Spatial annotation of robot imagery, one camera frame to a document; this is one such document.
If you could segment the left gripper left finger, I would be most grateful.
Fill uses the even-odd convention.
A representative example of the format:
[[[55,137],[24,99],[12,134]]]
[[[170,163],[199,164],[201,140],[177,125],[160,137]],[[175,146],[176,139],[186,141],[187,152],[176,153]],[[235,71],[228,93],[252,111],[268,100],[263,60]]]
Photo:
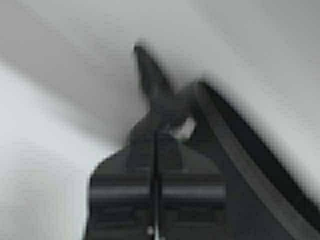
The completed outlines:
[[[95,168],[88,184],[85,240],[158,238],[158,114],[150,110],[128,145]]]

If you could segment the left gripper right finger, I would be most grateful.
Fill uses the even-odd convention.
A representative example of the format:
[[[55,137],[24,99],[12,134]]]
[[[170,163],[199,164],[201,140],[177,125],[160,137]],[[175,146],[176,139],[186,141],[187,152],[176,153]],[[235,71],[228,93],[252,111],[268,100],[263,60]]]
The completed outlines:
[[[156,134],[156,239],[231,240],[226,184],[215,163]]]

